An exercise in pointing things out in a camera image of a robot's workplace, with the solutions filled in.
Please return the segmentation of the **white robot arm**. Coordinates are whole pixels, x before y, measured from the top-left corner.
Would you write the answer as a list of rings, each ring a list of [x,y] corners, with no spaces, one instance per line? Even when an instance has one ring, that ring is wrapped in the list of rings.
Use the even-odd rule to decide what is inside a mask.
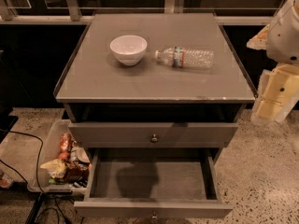
[[[265,50],[277,62],[263,70],[258,85],[251,121],[258,125],[281,122],[298,102],[299,94],[299,0],[287,0],[278,13],[247,47]]]

